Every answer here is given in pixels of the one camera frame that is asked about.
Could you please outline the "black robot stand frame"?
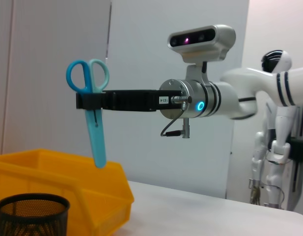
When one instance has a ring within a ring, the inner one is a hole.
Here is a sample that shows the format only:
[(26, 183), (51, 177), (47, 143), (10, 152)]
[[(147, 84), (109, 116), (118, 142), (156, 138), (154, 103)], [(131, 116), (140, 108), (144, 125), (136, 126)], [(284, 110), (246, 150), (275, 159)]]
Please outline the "black robot stand frame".
[(292, 172), (288, 210), (294, 211), (303, 188), (303, 104), (297, 107), (290, 144), (289, 158), (292, 160)]

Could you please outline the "blue scissors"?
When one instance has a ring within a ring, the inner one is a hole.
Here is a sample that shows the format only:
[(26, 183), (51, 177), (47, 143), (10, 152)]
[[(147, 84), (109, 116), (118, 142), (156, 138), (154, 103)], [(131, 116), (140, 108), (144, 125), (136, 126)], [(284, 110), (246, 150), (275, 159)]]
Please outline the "blue scissors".
[[(75, 66), (80, 64), (83, 68), (84, 88), (77, 87), (71, 78), (72, 70)], [(93, 65), (98, 64), (104, 72), (104, 81), (100, 86), (95, 85)], [(92, 59), (90, 61), (76, 60), (69, 64), (66, 70), (66, 81), (69, 87), (76, 93), (102, 93), (110, 80), (110, 73), (108, 67), (99, 59)], [(95, 166), (97, 168), (105, 167), (107, 163), (104, 127), (102, 118), (102, 109), (99, 110), (85, 110), (86, 124), (89, 133), (92, 155)]]

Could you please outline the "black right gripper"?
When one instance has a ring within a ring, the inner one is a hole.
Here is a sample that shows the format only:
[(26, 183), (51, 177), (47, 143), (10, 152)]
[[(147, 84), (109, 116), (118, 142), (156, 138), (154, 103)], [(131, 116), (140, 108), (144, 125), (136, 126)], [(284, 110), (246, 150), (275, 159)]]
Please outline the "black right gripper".
[(76, 93), (76, 108), (83, 110), (113, 110), (133, 112), (154, 112), (177, 109), (171, 97), (177, 90), (104, 90), (102, 93)]

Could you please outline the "black mesh pen holder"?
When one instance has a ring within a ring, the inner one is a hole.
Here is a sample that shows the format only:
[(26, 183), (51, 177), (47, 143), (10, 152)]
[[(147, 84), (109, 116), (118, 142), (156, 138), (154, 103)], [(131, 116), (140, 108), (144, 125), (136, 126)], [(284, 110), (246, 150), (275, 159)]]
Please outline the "black mesh pen holder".
[(47, 193), (25, 193), (0, 200), (0, 236), (67, 236), (70, 203)]

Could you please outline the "white humanoid robot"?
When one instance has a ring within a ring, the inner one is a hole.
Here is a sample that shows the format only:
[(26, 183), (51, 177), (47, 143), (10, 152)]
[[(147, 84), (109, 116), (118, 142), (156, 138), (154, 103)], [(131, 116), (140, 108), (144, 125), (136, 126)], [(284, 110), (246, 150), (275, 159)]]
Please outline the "white humanoid robot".
[(296, 106), (280, 107), (270, 97), (266, 100), (262, 131), (255, 135), (251, 161), (250, 204), (260, 205), (261, 187), (263, 186), (261, 179), (264, 162), (267, 160), (269, 162), (269, 172), (266, 176), (268, 206), (280, 208), (281, 201), (284, 200), (282, 177), (291, 149), (287, 138), (291, 134), (296, 114)]

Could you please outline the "yellow plastic bin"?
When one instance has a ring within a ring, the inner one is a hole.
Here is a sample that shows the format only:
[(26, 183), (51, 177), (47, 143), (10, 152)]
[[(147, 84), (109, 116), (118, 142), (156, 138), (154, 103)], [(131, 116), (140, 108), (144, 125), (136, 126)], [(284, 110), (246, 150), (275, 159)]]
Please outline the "yellow plastic bin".
[(67, 236), (110, 236), (129, 219), (134, 197), (122, 166), (98, 169), (89, 157), (36, 149), (0, 155), (0, 200), (49, 193), (70, 203)]

